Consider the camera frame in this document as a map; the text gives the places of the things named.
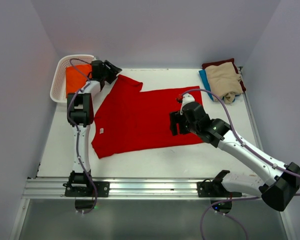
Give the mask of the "red t shirt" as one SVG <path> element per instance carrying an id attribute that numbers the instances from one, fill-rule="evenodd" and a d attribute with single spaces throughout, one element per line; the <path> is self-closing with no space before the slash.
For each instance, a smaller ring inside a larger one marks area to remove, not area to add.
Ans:
<path id="1" fill-rule="evenodd" d="M 142 91 L 143 83 L 119 75 L 94 116 L 92 148 L 99 159 L 132 151 L 193 145 L 192 134 L 173 136 L 170 113 L 179 111 L 176 98 L 190 87 Z"/>

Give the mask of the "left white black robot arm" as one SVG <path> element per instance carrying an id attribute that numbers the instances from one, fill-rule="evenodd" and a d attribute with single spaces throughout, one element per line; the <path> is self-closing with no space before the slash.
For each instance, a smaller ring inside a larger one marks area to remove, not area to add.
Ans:
<path id="1" fill-rule="evenodd" d="M 93 98 L 100 93 L 105 83 L 112 84 L 122 69 L 109 61 L 93 59 L 90 73 L 83 73 L 75 61 L 87 63 L 79 58 L 70 58 L 70 66 L 81 74 L 85 83 L 74 93 L 67 95 L 66 117 L 74 136 L 74 160 L 72 171 L 65 187 L 66 197 L 97 197 L 97 186 L 91 176 L 89 161 L 89 133 L 94 122 Z"/>

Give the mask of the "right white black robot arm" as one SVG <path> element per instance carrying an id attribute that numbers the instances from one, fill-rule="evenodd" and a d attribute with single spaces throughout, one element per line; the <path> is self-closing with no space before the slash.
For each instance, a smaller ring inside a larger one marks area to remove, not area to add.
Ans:
<path id="1" fill-rule="evenodd" d="M 285 164 L 251 145 L 224 120 L 210 118 L 200 103 L 183 104 L 181 110 L 171 112 L 169 118 L 172 135 L 192 133 L 204 143 L 232 155 L 254 172 L 254 175 L 248 175 L 222 170 L 212 180 L 197 183 L 199 197 L 247 194 L 261 198 L 269 207 L 282 212 L 300 189 L 297 164 Z"/>

